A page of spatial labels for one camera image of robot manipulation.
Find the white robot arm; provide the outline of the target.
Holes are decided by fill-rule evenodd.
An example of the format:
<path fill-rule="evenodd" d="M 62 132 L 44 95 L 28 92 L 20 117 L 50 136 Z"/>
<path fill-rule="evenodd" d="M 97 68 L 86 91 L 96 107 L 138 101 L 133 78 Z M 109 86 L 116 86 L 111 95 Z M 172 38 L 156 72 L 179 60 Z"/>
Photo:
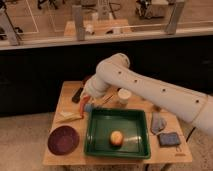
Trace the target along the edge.
<path fill-rule="evenodd" d="M 101 98 L 110 86 L 124 88 L 213 137 L 213 96 L 139 75 L 129 66 L 123 53 L 102 60 L 86 82 L 83 95 Z"/>

